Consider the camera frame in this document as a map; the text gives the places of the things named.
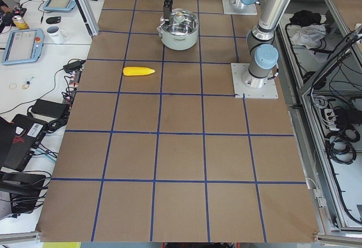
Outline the glass pot lid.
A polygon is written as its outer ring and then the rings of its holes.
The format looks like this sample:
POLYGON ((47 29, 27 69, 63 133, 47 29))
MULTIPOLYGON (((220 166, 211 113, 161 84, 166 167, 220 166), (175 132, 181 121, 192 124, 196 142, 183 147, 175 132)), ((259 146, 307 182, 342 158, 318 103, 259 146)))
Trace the glass pot lid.
POLYGON ((169 24, 166 24, 164 18, 160 19, 160 27, 166 32, 174 35, 188 35, 196 31, 199 26, 197 16, 182 8, 176 8, 172 11, 169 24))

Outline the yellow corn cob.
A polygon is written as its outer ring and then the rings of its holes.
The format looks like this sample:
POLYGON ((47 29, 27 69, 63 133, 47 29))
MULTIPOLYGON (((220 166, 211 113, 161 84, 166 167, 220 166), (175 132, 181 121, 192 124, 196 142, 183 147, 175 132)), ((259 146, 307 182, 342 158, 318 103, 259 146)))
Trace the yellow corn cob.
POLYGON ((123 69, 124 76, 146 76, 155 73, 155 69, 140 66, 128 66, 123 69))

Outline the pale green steel pot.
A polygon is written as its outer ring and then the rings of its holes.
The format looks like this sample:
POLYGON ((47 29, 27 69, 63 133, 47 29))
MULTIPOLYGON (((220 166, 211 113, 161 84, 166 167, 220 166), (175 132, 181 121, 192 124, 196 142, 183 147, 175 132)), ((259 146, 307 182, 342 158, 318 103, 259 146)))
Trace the pale green steel pot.
POLYGON ((187 50, 194 46, 199 37, 199 26, 198 29, 188 35, 174 35, 166 32, 159 26, 157 31, 162 43, 172 50, 187 50))

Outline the black power brick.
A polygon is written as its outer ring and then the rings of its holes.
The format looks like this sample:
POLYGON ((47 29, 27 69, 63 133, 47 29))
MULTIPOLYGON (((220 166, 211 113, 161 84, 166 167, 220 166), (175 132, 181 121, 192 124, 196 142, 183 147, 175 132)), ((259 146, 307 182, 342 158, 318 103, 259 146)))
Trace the black power brick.
POLYGON ((73 71, 78 71, 83 67, 83 64, 85 64, 86 60, 78 59, 73 62, 69 62, 68 64, 63 66, 63 70, 66 73, 71 73, 73 71))

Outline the far blue teach pendant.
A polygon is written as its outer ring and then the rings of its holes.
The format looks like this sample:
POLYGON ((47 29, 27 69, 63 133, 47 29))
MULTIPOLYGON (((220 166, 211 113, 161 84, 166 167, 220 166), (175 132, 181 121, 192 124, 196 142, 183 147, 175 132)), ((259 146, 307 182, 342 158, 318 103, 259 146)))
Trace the far blue teach pendant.
POLYGON ((75 0, 47 0, 43 9, 47 12, 70 12, 75 6, 75 0))

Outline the blue teach pendant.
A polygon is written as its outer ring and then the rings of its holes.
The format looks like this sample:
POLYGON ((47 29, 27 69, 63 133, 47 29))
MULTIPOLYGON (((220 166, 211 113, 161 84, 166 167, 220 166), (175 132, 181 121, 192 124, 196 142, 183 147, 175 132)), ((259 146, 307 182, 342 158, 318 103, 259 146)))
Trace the blue teach pendant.
POLYGON ((40 28, 12 31, 2 57, 3 65, 36 62, 42 52, 44 32, 40 28))
POLYGON ((75 6, 75 0, 47 0, 43 9, 47 12, 70 12, 75 6))

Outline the white mug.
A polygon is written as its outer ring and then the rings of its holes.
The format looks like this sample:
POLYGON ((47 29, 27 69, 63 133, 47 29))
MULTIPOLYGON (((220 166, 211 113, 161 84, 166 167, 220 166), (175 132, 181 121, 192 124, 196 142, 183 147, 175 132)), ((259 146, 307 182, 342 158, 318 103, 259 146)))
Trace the white mug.
POLYGON ((50 26, 46 29, 46 33, 49 35, 53 43, 62 44, 68 39, 66 31, 58 26, 50 26))

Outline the black computer mouse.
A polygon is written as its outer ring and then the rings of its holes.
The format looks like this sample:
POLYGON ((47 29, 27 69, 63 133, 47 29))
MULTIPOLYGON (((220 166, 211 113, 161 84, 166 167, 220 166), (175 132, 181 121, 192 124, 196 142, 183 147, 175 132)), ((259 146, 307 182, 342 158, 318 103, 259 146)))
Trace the black computer mouse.
POLYGON ((52 16, 46 19, 47 24, 58 24, 61 22, 61 16, 52 16))

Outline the near blue teach pendant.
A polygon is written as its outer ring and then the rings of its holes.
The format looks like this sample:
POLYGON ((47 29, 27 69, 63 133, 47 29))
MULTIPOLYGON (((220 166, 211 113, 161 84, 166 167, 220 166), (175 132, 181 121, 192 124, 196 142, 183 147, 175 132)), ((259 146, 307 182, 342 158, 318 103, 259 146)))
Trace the near blue teach pendant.
POLYGON ((2 57, 3 65, 36 62, 42 52, 44 32, 40 28, 12 31, 2 57))

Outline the white cloth bundle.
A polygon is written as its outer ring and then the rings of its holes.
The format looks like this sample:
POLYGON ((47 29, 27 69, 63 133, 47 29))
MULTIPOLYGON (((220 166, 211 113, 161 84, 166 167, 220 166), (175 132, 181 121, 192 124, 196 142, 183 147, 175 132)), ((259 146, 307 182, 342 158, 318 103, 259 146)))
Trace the white cloth bundle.
POLYGON ((299 28, 291 37, 291 43, 304 46, 307 49, 314 49, 321 45, 321 40, 325 35, 326 28, 324 25, 309 25, 299 28))

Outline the black power adapter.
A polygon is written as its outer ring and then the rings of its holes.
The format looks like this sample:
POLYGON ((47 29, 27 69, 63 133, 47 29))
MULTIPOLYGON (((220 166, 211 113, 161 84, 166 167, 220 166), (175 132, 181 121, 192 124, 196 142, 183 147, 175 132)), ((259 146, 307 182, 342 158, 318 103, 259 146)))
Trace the black power adapter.
POLYGON ((38 99, 31 107, 31 112, 37 115, 59 119, 69 115, 69 108, 70 106, 68 104, 38 99))

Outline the yellow drink can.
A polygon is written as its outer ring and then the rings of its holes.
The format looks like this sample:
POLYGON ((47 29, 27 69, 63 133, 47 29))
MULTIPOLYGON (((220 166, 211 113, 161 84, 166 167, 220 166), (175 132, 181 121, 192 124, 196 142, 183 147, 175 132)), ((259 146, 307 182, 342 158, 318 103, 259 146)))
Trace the yellow drink can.
POLYGON ((12 17, 12 22, 16 25, 18 29, 29 29, 29 25, 25 22, 22 16, 17 15, 12 17))

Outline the white power strip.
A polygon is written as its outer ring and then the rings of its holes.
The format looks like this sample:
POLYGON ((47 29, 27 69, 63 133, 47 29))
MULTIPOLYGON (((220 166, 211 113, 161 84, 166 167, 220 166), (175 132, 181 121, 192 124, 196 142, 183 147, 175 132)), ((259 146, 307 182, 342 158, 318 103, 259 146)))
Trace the white power strip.
POLYGON ((324 113, 324 119, 326 121, 327 127, 329 128, 329 130, 331 131, 338 131, 339 128, 337 128, 337 116, 334 113, 333 109, 329 109, 329 108, 325 108, 323 110, 324 113))

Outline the black laptop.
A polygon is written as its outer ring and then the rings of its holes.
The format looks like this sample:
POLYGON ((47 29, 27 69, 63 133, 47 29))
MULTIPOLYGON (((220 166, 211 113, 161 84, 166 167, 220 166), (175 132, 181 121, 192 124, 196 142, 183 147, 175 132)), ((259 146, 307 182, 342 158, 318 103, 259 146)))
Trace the black laptop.
POLYGON ((16 127, 15 136, 2 166, 21 172, 46 135, 48 122, 17 114, 12 123, 16 127))

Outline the aluminium frame post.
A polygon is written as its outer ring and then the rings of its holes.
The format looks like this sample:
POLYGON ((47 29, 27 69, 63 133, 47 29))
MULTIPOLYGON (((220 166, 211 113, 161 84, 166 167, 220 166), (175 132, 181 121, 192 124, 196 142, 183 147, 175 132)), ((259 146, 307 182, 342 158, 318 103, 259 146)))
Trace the aluminium frame post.
POLYGON ((89 0, 75 0, 75 2, 90 37, 98 35, 99 26, 90 6, 89 0))

